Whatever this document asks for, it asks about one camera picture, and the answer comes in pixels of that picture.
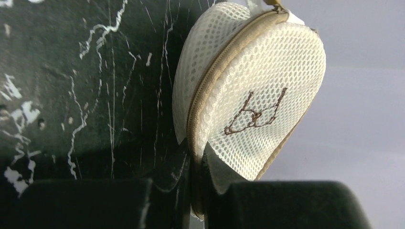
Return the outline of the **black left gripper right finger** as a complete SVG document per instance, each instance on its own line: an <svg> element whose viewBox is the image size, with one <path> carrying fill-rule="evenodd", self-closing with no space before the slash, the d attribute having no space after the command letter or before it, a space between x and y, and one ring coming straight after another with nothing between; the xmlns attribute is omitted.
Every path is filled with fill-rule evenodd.
<svg viewBox="0 0 405 229"><path fill-rule="evenodd" d="M207 229L369 229L356 196L337 181L248 181L206 145Z"/></svg>

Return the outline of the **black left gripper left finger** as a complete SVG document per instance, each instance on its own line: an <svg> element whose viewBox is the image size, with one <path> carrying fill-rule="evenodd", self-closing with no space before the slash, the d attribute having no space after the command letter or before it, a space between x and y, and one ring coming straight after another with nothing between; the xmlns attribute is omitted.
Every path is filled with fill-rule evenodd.
<svg viewBox="0 0 405 229"><path fill-rule="evenodd" d="M183 140L142 178L41 181L19 200L21 229L186 229L190 155Z"/></svg>

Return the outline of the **white mesh bag beige zipper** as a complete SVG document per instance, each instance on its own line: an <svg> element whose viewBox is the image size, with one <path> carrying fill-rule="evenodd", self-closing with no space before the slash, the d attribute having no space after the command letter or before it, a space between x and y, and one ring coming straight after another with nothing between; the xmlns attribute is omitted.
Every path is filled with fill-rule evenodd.
<svg viewBox="0 0 405 229"><path fill-rule="evenodd" d="M319 34L276 0L219 2L192 26L178 61L172 115L192 156L192 215L204 219L203 152L259 180L311 106L326 71Z"/></svg>

